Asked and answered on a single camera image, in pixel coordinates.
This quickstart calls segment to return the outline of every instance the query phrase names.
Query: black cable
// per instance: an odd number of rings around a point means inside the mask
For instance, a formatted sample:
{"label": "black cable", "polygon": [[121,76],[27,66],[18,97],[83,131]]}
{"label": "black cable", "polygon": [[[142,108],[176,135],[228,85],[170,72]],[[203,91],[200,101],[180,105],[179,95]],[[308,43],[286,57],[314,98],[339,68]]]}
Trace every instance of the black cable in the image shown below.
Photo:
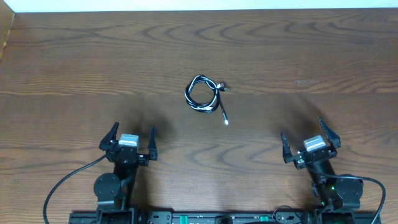
{"label": "black cable", "polygon": [[374,223],[375,223],[375,221],[377,220],[377,217],[378,217],[378,216],[380,215],[380,213],[381,213],[381,209],[383,208],[384,201],[386,200],[386,188],[384,187],[384,185],[383,185],[380,181],[378,181],[378,180],[376,180],[376,179],[373,179],[373,178],[370,178],[370,177],[360,177],[360,176],[338,176],[338,175],[331,175],[331,174],[321,174],[321,173],[319,173],[318,171],[312,169],[312,168],[309,167],[309,166],[307,166],[307,169],[308,169],[309,171],[313,172],[314,174],[319,174],[319,175],[324,176],[324,177],[327,177],[327,178],[367,180],[367,181],[374,182],[374,183],[376,183],[377,185],[379,185],[380,188],[381,188],[381,190],[382,190],[382,196],[381,196],[381,201],[380,201],[379,208],[377,209],[376,213],[374,214],[374,217],[373,217],[372,222],[371,222],[371,224],[374,224]]}
{"label": "black cable", "polygon": [[279,206],[277,209],[275,209],[275,211],[272,213],[272,218],[273,218],[277,223],[281,223],[281,222],[278,222],[278,220],[276,219],[275,213],[276,213],[276,211],[278,211],[280,208],[283,208],[283,207],[290,208],[290,209],[294,212],[294,215],[296,215],[296,217],[300,220],[298,223],[294,223],[294,224],[299,224],[299,223],[302,223],[302,222],[303,222],[303,220],[302,220],[303,216],[298,215],[297,212],[295,212],[294,209],[293,209],[292,207],[290,207],[290,206],[288,206],[288,205],[281,205],[281,206]]}
{"label": "black cable", "polygon": [[[190,97],[190,94],[193,90],[193,86],[198,84],[198,83],[202,83],[205,82],[207,84],[207,86],[209,88],[211,88],[214,92],[214,96],[211,102],[209,103],[197,103],[195,100],[193,100]],[[186,87],[185,89],[185,98],[187,99],[187,103],[188,105],[191,106],[192,109],[194,109],[197,112],[202,112],[202,113],[211,113],[213,111],[215,111],[218,107],[218,105],[220,105],[221,107],[221,112],[223,113],[223,117],[224,117],[224,124],[228,125],[228,118],[226,116],[223,104],[221,103],[221,98],[220,98],[220,91],[229,91],[227,88],[224,87],[224,83],[220,83],[218,85],[216,85],[215,82],[213,82],[212,80],[208,79],[206,76],[204,75],[197,75]]]}
{"label": "black cable", "polygon": [[62,182],[64,182],[66,179],[68,179],[69,177],[71,177],[73,174],[76,174],[79,171],[82,171],[86,168],[89,168],[95,164],[97,164],[99,161],[105,159],[106,154],[101,156],[99,159],[95,160],[94,162],[87,164],[73,172],[71,172],[70,174],[66,175],[62,180],[60,180],[50,191],[49,195],[47,196],[47,198],[45,199],[44,205],[43,205],[43,219],[44,219],[44,223],[45,224],[49,224],[49,220],[47,219],[47,205],[49,204],[50,198],[52,196],[52,194],[55,192],[55,190],[62,184]]}

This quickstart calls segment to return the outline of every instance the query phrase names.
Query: wooden surface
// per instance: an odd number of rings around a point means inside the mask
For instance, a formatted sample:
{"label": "wooden surface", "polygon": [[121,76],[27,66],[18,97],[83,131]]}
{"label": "wooden surface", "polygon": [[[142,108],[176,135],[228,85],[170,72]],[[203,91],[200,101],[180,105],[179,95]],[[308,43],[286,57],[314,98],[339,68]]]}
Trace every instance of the wooden surface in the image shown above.
{"label": "wooden surface", "polygon": [[14,12],[3,0],[0,0],[0,60],[2,58],[3,49],[6,47],[13,18]]}
{"label": "wooden surface", "polygon": [[[115,121],[143,151],[157,128],[159,160],[133,195],[142,206],[310,208],[320,202],[307,171],[284,164],[279,133],[298,149],[322,116],[341,136],[336,173],[380,180],[382,220],[397,223],[397,62],[397,9],[18,14],[0,70],[0,220],[42,223],[51,188],[103,155]],[[228,84],[229,126],[186,104],[199,73]],[[94,181],[112,170],[102,161],[68,179],[50,222],[94,210]],[[365,182],[361,209],[380,198]]]}

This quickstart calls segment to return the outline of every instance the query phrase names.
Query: white wall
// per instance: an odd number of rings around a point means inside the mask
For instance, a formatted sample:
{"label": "white wall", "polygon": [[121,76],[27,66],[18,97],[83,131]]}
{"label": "white wall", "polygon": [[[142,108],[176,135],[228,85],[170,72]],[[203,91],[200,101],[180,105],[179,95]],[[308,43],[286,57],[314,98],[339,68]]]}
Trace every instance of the white wall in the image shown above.
{"label": "white wall", "polygon": [[398,7],[398,0],[5,0],[14,12]]}

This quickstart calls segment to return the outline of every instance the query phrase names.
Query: cable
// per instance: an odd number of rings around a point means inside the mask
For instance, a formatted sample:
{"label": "cable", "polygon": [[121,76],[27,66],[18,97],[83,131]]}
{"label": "cable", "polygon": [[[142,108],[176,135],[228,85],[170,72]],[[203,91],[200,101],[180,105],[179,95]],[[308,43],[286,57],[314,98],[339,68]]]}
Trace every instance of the cable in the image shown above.
{"label": "cable", "polygon": [[290,206],[288,206],[288,205],[281,205],[281,206],[279,206],[277,209],[275,209],[275,211],[272,213],[272,218],[273,218],[277,223],[281,223],[281,222],[278,222],[278,221],[277,221],[276,216],[275,216],[275,213],[276,213],[276,211],[278,211],[280,208],[283,208],[283,207],[290,208],[290,209],[294,212],[294,215],[296,215],[296,217],[300,220],[298,223],[294,223],[294,224],[299,224],[299,223],[302,223],[302,222],[303,222],[303,220],[302,220],[303,216],[298,215],[297,212],[295,212],[295,211],[293,210],[292,207],[290,207]]}
{"label": "cable", "polygon": [[44,219],[44,223],[45,224],[49,224],[49,220],[47,219],[47,205],[49,204],[50,198],[52,196],[52,194],[55,192],[55,190],[62,184],[62,182],[64,182],[66,179],[68,179],[69,177],[71,177],[73,174],[76,174],[79,171],[82,171],[86,168],[89,168],[95,164],[97,164],[99,161],[105,159],[105,157],[107,156],[107,154],[101,156],[99,159],[95,160],[94,162],[87,164],[73,172],[71,172],[70,174],[66,175],[63,179],[61,179],[50,191],[49,195],[47,196],[47,198],[45,199],[44,205],[43,205],[43,219]]}
{"label": "cable", "polygon": [[378,181],[376,179],[373,179],[373,178],[370,178],[370,177],[338,176],[338,175],[330,175],[330,174],[321,174],[321,173],[319,173],[318,171],[312,169],[309,166],[307,166],[307,169],[309,171],[313,172],[314,174],[319,174],[319,175],[322,175],[322,176],[327,177],[327,178],[367,180],[367,181],[374,182],[377,185],[379,185],[381,190],[382,190],[382,196],[381,196],[381,201],[380,201],[379,208],[377,209],[376,213],[374,214],[374,217],[373,217],[372,222],[371,222],[371,224],[375,223],[375,221],[377,220],[377,217],[380,215],[381,209],[383,208],[384,201],[386,200],[386,188],[384,187],[384,185],[380,181]]}
{"label": "cable", "polygon": [[[211,88],[214,92],[213,100],[209,103],[200,104],[200,103],[197,103],[195,100],[193,100],[190,97],[190,94],[193,90],[193,86],[198,83],[202,83],[202,82],[205,82],[207,84],[207,86],[209,88]],[[211,113],[217,109],[218,105],[220,105],[221,112],[223,113],[223,117],[224,117],[224,124],[228,125],[229,124],[228,118],[226,116],[223,104],[221,103],[220,91],[229,91],[229,90],[224,87],[224,83],[220,83],[220,84],[216,85],[215,82],[208,79],[206,76],[197,75],[186,87],[185,98],[187,99],[188,105],[190,105],[192,107],[192,109],[194,109],[197,112]]]}

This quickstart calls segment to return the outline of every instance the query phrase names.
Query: black and white cable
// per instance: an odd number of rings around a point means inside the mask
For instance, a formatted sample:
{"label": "black and white cable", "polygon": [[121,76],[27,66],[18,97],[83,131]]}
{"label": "black and white cable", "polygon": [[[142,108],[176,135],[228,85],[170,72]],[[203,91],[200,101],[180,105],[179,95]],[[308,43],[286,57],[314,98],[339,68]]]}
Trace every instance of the black and white cable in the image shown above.
{"label": "black and white cable", "polygon": [[[197,103],[195,100],[193,100],[190,97],[190,93],[193,90],[193,86],[203,82],[206,83],[207,86],[213,90],[214,97],[210,102],[202,104],[202,103]],[[221,103],[220,91],[228,91],[228,89],[225,88],[224,83],[220,83],[217,85],[213,80],[210,80],[206,76],[197,75],[186,87],[185,98],[187,99],[188,105],[190,105],[191,108],[197,112],[211,113],[215,111],[219,105],[221,107],[221,112],[223,113],[224,124],[229,125],[228,117],[226,116],[223,104]]]}

